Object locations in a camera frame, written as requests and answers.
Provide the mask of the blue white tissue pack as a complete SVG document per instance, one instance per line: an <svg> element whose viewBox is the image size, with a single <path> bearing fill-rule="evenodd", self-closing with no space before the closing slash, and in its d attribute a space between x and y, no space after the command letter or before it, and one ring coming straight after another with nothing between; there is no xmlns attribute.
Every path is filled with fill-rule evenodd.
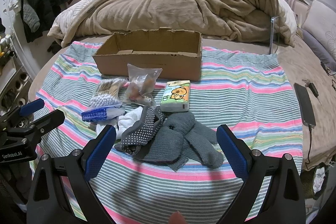
<svg viewBox="0 0 336 224"><path fill-rule="evenodd" d="M100 122L121 116L124 112L125 109L123 107L105 106L84 111L81 114L81 118L85 122Z"/></svg>

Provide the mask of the grey polka dot sock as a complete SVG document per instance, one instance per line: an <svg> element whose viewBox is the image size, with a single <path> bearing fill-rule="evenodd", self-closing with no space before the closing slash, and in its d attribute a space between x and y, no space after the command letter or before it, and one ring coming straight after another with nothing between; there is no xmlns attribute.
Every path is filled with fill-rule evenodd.
<svg viewBox="0 0 336 224"><path fill-rule="evenodd" d="M114 146L115 149L132 156L137 155L142 147L154 139L165 119L166 115L159 106L145 106L140 119L122 133L121 140Z"/></svg>

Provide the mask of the cotton swab pack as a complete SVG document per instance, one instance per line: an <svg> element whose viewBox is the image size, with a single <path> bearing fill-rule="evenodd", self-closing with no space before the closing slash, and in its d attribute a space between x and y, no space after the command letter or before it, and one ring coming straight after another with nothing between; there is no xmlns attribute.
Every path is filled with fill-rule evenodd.
<svg viewBox="0 0 336 224"><path fill-rule="evenodd" d="M120 107L122 102L118 93L120 88L127 83L124 78L103 79L98 84L93 96L90 99L89 107L98 108L105 106Z"/></svg>

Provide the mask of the white sock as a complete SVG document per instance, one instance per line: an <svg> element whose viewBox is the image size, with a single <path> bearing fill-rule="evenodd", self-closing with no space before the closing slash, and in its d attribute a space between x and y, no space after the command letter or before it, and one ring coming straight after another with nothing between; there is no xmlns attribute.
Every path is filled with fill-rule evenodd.
<svg viewBox="0 0 336 224"><path fill-rule="evenodd" d="M116 130L116 139L121 139L122 133L140 120L142 111L143 107L139 106L138 108L127 112L125 115L121 115L111 120L98 122L96 125L96 134L98 135L106 125L111 125Z"/></svg>

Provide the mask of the clear bag of snacks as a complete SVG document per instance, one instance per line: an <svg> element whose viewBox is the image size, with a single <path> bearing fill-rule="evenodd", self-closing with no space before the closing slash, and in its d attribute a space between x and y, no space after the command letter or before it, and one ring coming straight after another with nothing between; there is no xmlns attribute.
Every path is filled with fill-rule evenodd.
<svg viewBox="0 0 336 224"><path fill-rule="evenodd" d="M162 68L139 68L127 64L129 85L123 95L123 104L156 107L152 92Z"/></svg>

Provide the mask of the grey knitted gloves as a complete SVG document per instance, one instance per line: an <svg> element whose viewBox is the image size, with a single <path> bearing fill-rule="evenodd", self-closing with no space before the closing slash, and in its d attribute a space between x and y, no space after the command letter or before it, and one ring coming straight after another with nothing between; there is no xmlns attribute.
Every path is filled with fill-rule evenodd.
<svg viewBox="0 0 336 224"><path fill-rule="evenodd" d="M222 153L214 148L217 143L216 132L196 121L193 113L173 113L166 118L154 139L134 158L167 165L175 172L190 159L215 169L224 161Z"/></svg>

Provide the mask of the black smartphone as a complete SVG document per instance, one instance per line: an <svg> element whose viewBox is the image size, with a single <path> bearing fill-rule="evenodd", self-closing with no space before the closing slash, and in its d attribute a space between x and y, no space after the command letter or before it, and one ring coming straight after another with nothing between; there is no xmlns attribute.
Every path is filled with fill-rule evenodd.
<svg viewBox="0 0 336 224"><path fill-rule="evenodd" d="M297 96L297 100L299 103L299 108L301 112L302 123L305 126L316 126L313 106L311 104L310 96L307 91L307 88L299 85L298 83L294 83L294 90Z"/></svg>

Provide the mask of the quilted white duvet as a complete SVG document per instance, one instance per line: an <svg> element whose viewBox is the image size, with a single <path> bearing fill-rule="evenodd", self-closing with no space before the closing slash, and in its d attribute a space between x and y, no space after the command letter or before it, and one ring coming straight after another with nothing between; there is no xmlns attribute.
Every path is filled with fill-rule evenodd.
<svg viewBox="0 0 336 224"><path fill-rule="evenodd" d="M94 1L95 0L80 0L68 9L62 11L54 20L47 36L63 40L69 26L76 19L78 14Z"/></svg>

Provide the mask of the open cardboard box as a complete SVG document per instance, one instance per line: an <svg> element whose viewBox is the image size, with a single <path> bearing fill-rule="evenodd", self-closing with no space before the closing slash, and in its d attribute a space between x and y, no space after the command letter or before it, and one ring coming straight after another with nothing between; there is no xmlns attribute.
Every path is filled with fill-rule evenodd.
<svg viewBox="0 0 336 224"><path fill-rule="evenodd" d="M161 68L160 77L198 81L201 77L202 37L187 30L116 32L93 55L103 75L127 76L127 65Z"/></svg>

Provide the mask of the white embroidered pillow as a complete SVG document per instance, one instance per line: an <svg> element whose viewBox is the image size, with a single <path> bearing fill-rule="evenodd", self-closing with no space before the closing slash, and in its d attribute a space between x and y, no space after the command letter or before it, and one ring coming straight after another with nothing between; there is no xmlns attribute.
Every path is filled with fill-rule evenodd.
<svg viewBox="0 0 336 224"><path fill-rule="evenodd" d="M314 0L307 10L302 28L313 35L335 59L335 11Z"/></svg>

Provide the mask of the beige fleece blanket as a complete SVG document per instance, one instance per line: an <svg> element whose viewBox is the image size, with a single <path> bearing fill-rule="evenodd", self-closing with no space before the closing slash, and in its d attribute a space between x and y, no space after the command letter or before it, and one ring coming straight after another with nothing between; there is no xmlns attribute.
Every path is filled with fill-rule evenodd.
<svg viewBox="0 0 336 224"><path fill-rule="evenodd" d="M95 0L69 26L66 47L76 37L111 35L116 31L196 31L243 43L270 38L270 19L278 16L275 33L294 45L295 15L284 0Z"/></svg>

